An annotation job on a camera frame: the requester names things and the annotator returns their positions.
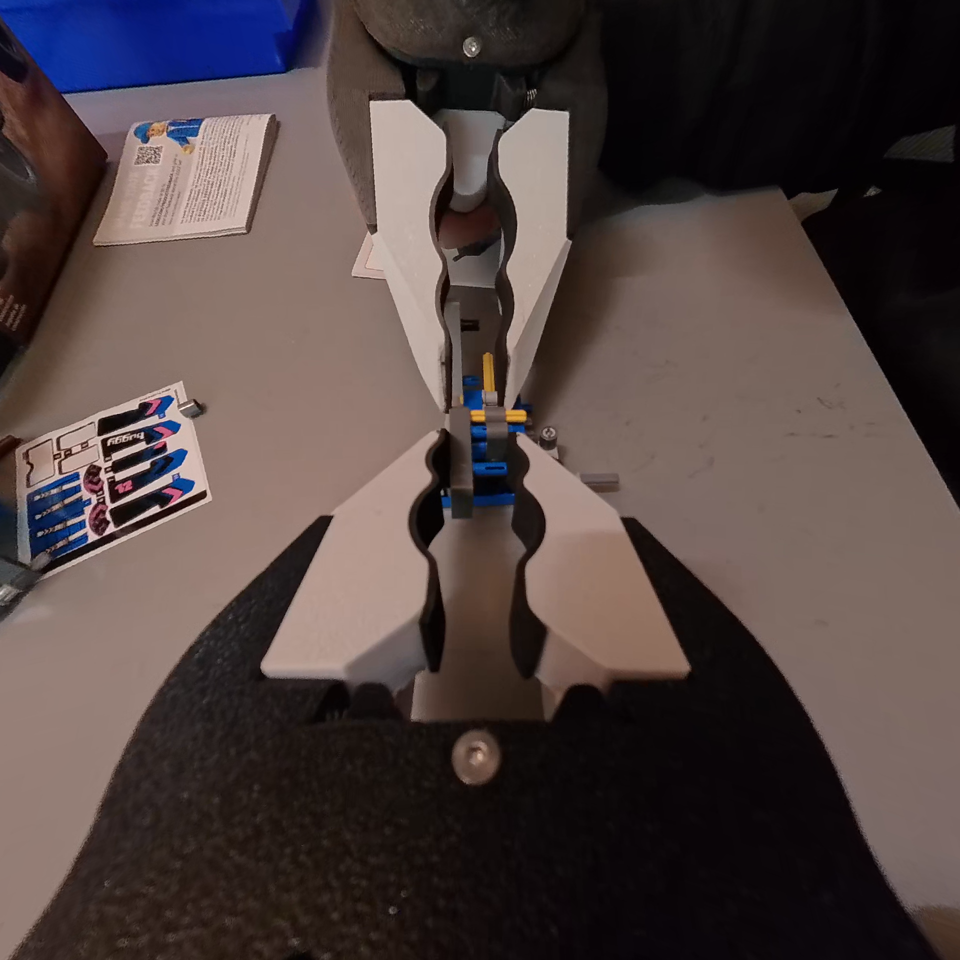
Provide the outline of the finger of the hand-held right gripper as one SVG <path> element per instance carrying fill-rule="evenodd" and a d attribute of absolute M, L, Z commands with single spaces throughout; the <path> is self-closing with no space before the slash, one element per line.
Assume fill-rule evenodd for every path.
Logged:
<path fill-rule="evenodd" d="M 505 251 L 496 278 L 498 379 L 516 399 L 531 371 L 570 253 L 570 114 L 533 108 L 496 142 Z"/>
<path fill-rule="evenodd" d="M 438 200 L 452 174 L 447 133 L 414 102 L 369 104 L 376 232 L 373 246 L 419 373 L 438 409 L 450 408 L 450 331 L 442 298 L 449 268 Z"/>

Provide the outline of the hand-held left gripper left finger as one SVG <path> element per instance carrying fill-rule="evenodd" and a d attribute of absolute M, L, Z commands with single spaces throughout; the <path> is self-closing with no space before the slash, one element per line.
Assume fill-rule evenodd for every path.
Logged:
<path fill-rule="evenodd" d="M 428 432 L 334 510 L 261 661 L 270 679 L 411 682 L 438 671 L 446 614 L 430 546 L 450 434 Z"/>

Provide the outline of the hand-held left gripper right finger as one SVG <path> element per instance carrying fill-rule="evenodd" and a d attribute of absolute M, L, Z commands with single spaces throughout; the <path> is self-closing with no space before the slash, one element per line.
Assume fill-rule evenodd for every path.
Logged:
<path fill-rule="evenodd" d="M 511 440 L 511 657 L 560 697 L 687 678 L 689 660 L 624 519 L 531 438 Z"/>

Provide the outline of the blue yellow grey lego model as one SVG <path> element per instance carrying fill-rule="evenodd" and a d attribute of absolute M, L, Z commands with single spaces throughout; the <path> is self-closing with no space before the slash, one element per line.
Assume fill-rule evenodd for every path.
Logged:
<path fill-rule="evenodd" d="M 518 397 L 509 410 L 495 409 L 500 312 L 494 291 L 455 285 L 443 309 L 450 339 L 450 466 L 441 502 L 452 519 L 466 520 L 477 509 L 514 503 L 507 440 L 533 433 L 533 407 Z"/>

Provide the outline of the lego instruction booklet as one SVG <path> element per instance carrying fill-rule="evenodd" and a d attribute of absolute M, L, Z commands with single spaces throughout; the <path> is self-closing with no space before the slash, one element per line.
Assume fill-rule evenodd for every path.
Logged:
<path fill-rule="evenodd" d="M 94 246 L 248 234 L 279 130 L 274 114 L 135 124 Z"/>

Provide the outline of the lego sticker sheet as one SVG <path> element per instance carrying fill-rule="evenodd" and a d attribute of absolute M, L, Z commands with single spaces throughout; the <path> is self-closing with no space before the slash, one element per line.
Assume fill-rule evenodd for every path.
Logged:
<path fill-rule="evenodd" d="M 16 558 L 53 575 L 212 498 L 182 381 L 21 443 Z"/>

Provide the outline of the person's right hand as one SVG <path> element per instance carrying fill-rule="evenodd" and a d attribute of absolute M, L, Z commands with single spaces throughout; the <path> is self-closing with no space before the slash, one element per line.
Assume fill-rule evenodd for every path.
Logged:
<path fill-rule="evenodd" d="M 460 249 L 485 242 L 491 236 L 497 236 L 500 229 L 497 210 L 486 202 L 468 212 L 449 209 L 439 223 L 438 243 L 443 249 Z"/>

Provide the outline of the blue plastic bin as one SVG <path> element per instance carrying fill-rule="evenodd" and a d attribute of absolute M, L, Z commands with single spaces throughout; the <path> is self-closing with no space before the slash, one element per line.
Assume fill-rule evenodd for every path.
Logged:
<path fill-rule="evenodd" d="M 308 1 L 3 1 L 2 22 L 61 93 L 282 74 Z"/>

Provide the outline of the dark cloth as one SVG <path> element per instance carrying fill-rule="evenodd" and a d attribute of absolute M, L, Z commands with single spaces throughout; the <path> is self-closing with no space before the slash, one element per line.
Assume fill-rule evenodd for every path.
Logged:
<path fill-rule="evenodd" d="M 955 1 L 598 6 L 599 169 L 623 191 L 866 186 L 901 139 L 958 125 Z"/>

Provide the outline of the brown cardboard box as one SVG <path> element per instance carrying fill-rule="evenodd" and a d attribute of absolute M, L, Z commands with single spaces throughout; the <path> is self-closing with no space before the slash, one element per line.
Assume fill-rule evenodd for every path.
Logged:
<path fill-rule="evenodd" d="M 107 154 L 1 24 L 1 375 L 32 342 Z"/>

